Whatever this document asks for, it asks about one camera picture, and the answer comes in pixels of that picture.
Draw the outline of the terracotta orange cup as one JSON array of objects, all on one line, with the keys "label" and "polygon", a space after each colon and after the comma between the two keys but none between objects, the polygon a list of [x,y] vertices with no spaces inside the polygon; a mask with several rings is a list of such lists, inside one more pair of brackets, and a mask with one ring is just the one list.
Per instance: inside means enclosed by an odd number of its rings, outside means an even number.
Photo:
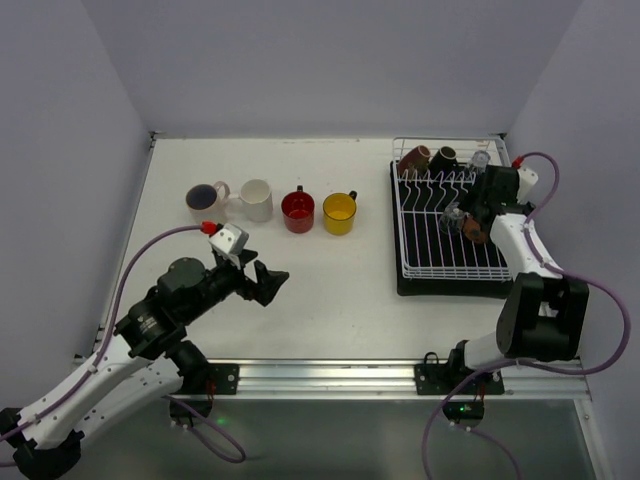
[{"label": "terracotta orange cup", "polygon": [[463,235],[474,244],[487,244],[490,242],[490,232],[494,217],[474,217],[467,213],[462,226]]}]

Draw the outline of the clear drinking glass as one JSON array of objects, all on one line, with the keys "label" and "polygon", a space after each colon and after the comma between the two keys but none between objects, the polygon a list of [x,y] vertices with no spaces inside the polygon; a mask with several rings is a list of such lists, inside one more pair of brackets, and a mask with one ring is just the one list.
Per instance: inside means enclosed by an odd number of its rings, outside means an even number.
[{"label": "clear drinking glass", "polygon": [[467,213],[460,208],[458,202],[447,205],[439,217],[439,229],[447,235],[459,235],[467,219]]}]

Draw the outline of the white mug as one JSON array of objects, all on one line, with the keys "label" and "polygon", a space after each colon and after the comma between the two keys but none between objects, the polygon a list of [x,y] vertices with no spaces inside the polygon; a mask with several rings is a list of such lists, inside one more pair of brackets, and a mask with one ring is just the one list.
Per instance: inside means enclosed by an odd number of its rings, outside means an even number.
[{"label": "white mug", "polygon": [[272,189],[268,182],[262,179],[246,181],[237,193],[231,193],[230,201],[239,200],[244,215],[256,223],[268,222],[273,216]]}]

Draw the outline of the pink beige mug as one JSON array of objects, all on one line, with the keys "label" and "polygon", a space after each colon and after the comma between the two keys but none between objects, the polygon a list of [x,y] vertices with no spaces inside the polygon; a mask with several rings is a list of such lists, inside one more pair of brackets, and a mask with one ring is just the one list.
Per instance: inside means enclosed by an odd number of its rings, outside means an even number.
[{"label": "pink beige mug", "polygon": [[196,223],[227,222],[226,205],[230,196],[227,183],[218,181],[192,187],[185,196],[187,208]]}]

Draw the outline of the red mug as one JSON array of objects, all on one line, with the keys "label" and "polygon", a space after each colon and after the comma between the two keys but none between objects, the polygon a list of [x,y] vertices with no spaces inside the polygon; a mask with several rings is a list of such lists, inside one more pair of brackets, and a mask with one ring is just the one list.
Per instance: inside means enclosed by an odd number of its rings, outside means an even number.
[{"label": "red mug", "polygon": [[302,185],[284,196],[281,201],[284,225],[288,231],[304,234],[314,225],[315,201]]}]

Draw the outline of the yellow mug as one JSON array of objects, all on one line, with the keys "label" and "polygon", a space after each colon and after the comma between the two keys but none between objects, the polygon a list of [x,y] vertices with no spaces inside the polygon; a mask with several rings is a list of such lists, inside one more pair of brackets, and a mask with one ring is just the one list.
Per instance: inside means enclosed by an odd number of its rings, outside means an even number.
[{"label": "yellow mug", "polygon": [[357,192],[332,193],[323,202],[324,226],[328,233],[346,235],[353,229],[357,213]]}]

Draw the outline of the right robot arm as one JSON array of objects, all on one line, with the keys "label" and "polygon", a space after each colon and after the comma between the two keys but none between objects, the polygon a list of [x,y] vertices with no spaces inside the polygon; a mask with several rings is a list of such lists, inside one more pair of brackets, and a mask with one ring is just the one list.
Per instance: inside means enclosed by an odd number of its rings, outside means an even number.
[{"label": "right robot arm", "polygon": [[502,166],[398,169],[392,217],[371,211],[352,237],[341,234],[354,217],[350,194],[325,201],[320,236],[263,232],[291,274],[277,335],[307,358],[451,346],[441,370],[450,382],[502,358],[573,358],[589,290],[549,258],[526,180]]}]

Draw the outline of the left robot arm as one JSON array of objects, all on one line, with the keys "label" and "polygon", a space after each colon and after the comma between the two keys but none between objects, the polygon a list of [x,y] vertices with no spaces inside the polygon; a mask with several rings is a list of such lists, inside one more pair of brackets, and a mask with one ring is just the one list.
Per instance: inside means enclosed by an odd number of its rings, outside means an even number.
[{"label": "left robot arm", "polygon": [[151,400],[212,381],[204,354],[186,338],[193,321],[232,294],[267,305],[286,281],[251,250],[216,265],[174,261],[146,296],[105,336],[100,349],[65,381],[33,404],[1,412],[1,438],[29,479],[58,479],[79,461],[82,444],[112,420]]}]

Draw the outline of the clear glass at rack back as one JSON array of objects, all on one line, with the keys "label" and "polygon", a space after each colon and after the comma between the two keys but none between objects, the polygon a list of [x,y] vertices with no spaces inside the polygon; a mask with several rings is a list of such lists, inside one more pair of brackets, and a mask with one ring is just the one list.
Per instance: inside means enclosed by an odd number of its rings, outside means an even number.
[{"label": "clear glass at rack back", "polygon": [[471,156],[469,162],[466,165],[466,169],[470,174],[476,176],[485,172],[486,168],[490,165],[491,155],[486,150],[477,150]]}]

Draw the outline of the black cup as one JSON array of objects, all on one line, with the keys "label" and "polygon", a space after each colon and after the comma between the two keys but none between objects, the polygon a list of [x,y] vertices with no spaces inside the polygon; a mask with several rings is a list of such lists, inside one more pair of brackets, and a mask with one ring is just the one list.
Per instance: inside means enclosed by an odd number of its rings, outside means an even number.
[{"label": "black cup", "polygon": [[450,173],[457,165],[456,150],[450,146],[442,146],[432,157],[428,170],[432,176],[436,176],[439,173]]}]

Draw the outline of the black drip tray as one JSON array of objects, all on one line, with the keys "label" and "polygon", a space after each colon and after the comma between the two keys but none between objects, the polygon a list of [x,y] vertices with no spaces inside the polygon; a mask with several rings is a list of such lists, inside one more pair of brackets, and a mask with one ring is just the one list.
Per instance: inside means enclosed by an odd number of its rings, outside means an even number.
[{"label": "black drip tray", "polygon": [[439,229],[441,213],[462,200],[475,175],[457,167],[436,177],[399,176],[392,162],[389,176],[397,293],[506,298],[512,279],[499,249]]}]

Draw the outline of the dark brown cup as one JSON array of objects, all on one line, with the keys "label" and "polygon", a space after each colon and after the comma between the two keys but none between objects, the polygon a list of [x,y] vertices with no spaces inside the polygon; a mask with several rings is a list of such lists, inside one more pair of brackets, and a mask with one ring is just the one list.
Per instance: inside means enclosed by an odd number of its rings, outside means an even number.
[{"label": "dark brown cup", "polygon": [[413,174],[424,175],[429,167],[431,158],[430,150],[424,145],[418,145],[404,155],[397,164],[399,176]]}]

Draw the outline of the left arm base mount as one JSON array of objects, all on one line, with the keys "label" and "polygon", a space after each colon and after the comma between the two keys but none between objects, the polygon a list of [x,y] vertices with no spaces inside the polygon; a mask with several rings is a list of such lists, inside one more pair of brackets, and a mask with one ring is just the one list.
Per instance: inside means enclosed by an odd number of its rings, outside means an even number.
[{"label": "left arm base mount", "polygon": [[240,366],[237,363],[209,363],[205,370],[188,376],[180,389],[170,396],[207,417],[218,397],[237,394],[239,380]]}]

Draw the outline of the aluminium rail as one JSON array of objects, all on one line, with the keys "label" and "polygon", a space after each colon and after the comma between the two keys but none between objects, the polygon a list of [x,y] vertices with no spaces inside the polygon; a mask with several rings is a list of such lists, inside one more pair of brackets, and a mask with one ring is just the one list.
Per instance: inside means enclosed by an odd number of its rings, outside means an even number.
[{"label": "aluminium rail", "polygon": [[[222,359],[210,358],[214,367],[234,366],[226,380],[230,400],[424,400],[446,397],[446,389],[423,386],[426,376],[416,374],[419,359]],[[591,391],[582,376],[559,375],[516,365],[498,374],[504,392],[489,387],[470,389],[462,400],[589,400]]]}]

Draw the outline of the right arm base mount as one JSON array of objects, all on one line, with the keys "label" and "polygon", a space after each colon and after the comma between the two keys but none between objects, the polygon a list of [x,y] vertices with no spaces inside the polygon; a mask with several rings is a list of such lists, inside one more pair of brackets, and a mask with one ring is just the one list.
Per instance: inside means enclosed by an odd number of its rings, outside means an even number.
[{"label": "right arm base mount", "polygon": [[[416,393],[421,396],[445,396],[461,383],[472,370],[464,365],[464,343],[454,347],[445,361],[431,351],[413,367]],[[470,400],[451,400],[442,412],[455,425],[477,427],[485,415],[485,397],[503,395],[504,382],[500,372],[484,373],[466,385],[460,395],[470,396]]]}]

